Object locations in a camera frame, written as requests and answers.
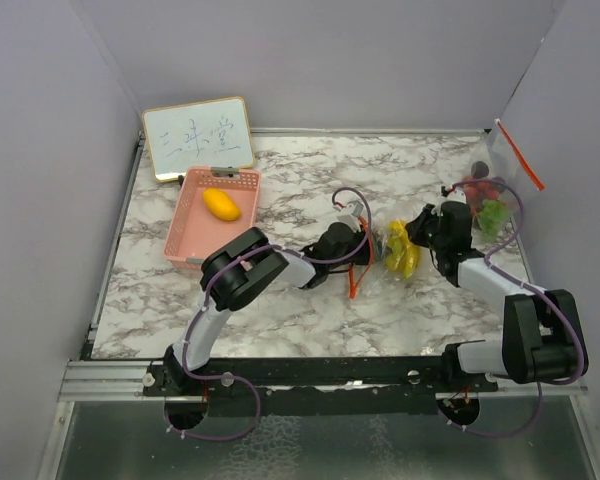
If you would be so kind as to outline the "zip bag with yellow fruit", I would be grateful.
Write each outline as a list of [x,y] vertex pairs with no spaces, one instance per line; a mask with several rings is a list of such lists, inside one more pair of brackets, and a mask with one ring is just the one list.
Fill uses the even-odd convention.
[[381,265],[386,272],[403,281],[415,276],[421,262],[421,249],[409,239],[405,220],[391,220],[379,233],[374,232],[362,216],[358,217],[358,223],[363,233],[368,235],[368,255],[362,261],[364,269],[358,277],[355,277],[354,264],[349,264],[349,299],[354,299],[360,293],[365,276],[375,265]]

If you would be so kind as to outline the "fake yellow mango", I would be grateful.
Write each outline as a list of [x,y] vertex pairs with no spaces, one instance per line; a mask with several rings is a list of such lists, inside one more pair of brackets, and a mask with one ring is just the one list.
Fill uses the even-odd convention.
[[217,219],[234,222],[241,217],[241,210],[223,190],[207,188],[202,193],[202,201],[207,210]]

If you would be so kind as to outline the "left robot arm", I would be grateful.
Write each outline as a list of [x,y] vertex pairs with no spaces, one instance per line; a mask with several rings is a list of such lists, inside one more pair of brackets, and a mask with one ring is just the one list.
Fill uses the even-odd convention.
[[347,267],[371,265],[379,258],[377,237],[360,220],[354,227],[332,223],[299,252],[273,245],[259,228],[250,228],[204,260],[197,311],[165,351],[166,382],[179,394],[194,392],[200,368],[208,363],[231,314],[250,305],[270,284],[280,281],[311,290]]

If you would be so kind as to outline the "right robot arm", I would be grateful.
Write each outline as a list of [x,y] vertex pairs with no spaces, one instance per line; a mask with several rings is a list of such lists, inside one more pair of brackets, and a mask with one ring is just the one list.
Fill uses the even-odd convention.
[[588,369],[588,355],[573,295],[545,290],[493,264],[473,247],[469,206],[458,201],[426,205],[406,233],[429,250],[436,270],[453,286],[477,295],[503,321],[502,337],[445,348],[441,383],[461,391],[476,374],[518,384],[569,384]]

